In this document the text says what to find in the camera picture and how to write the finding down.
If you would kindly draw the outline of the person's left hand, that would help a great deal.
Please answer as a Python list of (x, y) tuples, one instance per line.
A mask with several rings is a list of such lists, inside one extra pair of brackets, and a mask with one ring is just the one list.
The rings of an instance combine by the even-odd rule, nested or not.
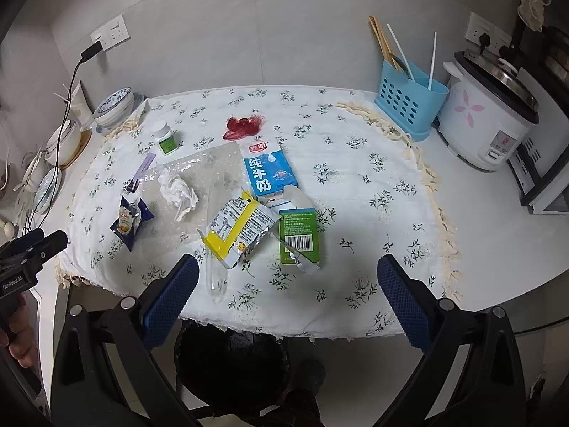
[(30, 310), (23, 294), (18, 295), (18, 308), (7, 321), (13, 337), (1, 330), (1, 346), (7, 348), (23, 368), (37, 364), (38, 350), (35, 343), (35, 330), (30, 323)]

